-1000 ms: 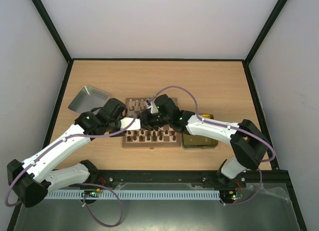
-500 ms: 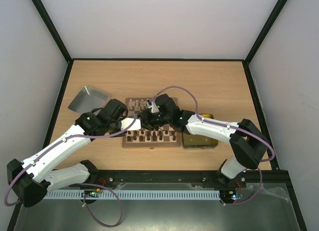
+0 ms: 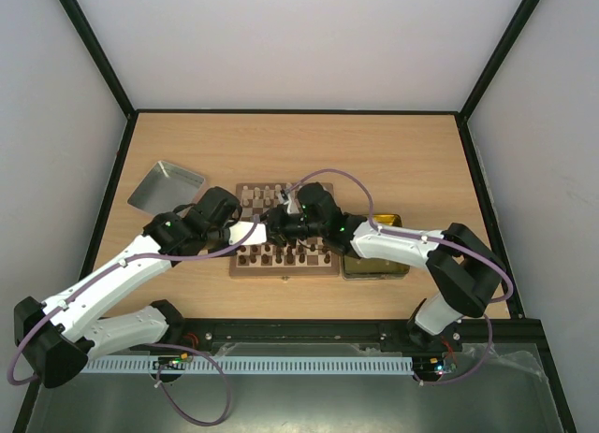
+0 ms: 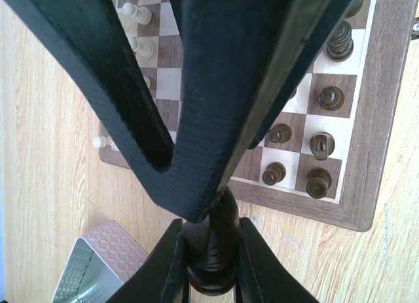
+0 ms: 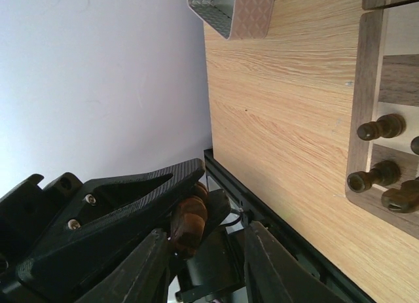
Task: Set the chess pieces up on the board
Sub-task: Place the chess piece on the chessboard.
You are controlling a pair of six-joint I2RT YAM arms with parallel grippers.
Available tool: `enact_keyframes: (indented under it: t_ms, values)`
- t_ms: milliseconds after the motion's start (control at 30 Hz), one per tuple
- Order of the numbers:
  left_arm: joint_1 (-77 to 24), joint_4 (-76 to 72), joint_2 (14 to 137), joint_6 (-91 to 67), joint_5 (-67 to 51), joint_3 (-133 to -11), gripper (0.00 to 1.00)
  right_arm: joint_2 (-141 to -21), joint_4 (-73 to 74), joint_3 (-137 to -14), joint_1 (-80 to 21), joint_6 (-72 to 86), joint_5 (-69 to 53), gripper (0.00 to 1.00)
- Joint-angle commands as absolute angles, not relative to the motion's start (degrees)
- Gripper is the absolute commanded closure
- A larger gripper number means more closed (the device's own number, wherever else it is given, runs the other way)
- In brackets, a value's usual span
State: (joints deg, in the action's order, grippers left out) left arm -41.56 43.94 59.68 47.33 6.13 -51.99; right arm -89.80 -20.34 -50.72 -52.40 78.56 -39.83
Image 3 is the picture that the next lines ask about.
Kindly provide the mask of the wooden chess board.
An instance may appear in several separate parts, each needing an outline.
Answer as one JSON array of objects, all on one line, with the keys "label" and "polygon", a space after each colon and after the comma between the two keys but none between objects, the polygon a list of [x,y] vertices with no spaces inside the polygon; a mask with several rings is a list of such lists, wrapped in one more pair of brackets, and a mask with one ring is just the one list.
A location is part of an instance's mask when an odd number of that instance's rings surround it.
[{"label": "wooden chess board", "polygon": [[[236,185],[236,196],[241,202],[241,219],[251,222],[253,216],[274,208],[279,193],[298,189],[290,182],[242,182]],[[300,239],[294,244],[241,246],[229,261],[232,278],[280,278],[296,276],[337,276],[340,259],[324,246],[321,238]]]}]

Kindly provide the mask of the gold tin with pieces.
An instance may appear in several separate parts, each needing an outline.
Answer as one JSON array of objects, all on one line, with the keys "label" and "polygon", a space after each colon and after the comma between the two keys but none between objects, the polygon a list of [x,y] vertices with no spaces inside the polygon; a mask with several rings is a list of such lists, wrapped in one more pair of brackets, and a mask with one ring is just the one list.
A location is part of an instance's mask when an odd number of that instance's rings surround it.
[{"label": "gold tin with pieces", "polygon": [[[348,214],[350,220],[367,221],[366,215]],[[379,223],[393,227],[402,227],[402,218],[399,214],[377,214],[373,219]],[[357,258],[353,255],[339,255],[343,278],[346,280],[396,280],[402,279],[409,273],[410,267],[406,264],[392,262],[378,258]]]}]

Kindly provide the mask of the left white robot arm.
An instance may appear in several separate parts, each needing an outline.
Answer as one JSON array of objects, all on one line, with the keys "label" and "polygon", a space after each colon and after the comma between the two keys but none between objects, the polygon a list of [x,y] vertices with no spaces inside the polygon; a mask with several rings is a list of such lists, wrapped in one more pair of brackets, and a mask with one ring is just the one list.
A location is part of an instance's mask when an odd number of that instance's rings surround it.
[{"label": "left white robot arm", "polygon": [[238,213],[239,199],[212,187],[197,203],[155,215],[120,253],[69,288],[43,301],[23,299],[14,309],[17,352],[7,381],[55,388],[104,355],[146,344],[178,348],[184,319],[165,299],[127,315],[106,313],[180,263],[232,253],[252,240],[264,242],[259,219],[242,222],[233,217]]}]

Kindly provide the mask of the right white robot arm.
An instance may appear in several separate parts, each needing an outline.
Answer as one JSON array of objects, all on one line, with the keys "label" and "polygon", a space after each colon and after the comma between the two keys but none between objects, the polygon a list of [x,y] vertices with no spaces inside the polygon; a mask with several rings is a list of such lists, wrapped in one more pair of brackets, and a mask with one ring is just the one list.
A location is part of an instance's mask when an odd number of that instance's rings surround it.
[{"label": "right white robot arm", "polygon": [[339,256],[387,260],[431,274],[438,292],[416,307],[406,327],[410,343],[421,351],[461,318],[482,317],[500,283],[508,280],[499,257],[463,224],[432,231],[380,224],[342,211],[318,182],[302,186],[296,199],[299,206],[291,212],[291,199],[282,192],[280,204],[262,215],[270,243],[283,247],[321,238]]}]

